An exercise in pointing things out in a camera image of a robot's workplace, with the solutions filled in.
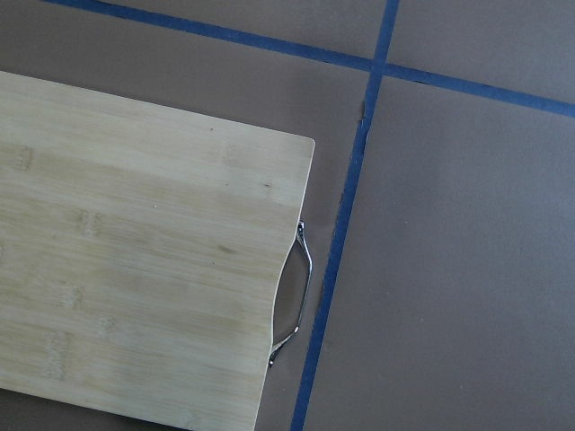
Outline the bamboo cutting board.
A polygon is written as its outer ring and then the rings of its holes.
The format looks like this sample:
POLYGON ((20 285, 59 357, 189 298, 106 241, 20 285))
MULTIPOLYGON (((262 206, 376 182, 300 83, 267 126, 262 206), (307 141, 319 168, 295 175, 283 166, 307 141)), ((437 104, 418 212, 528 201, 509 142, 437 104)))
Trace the bamboo cutting board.
POLYGON ((314 141, 1 75, 1 385, 251 430, 314 141))

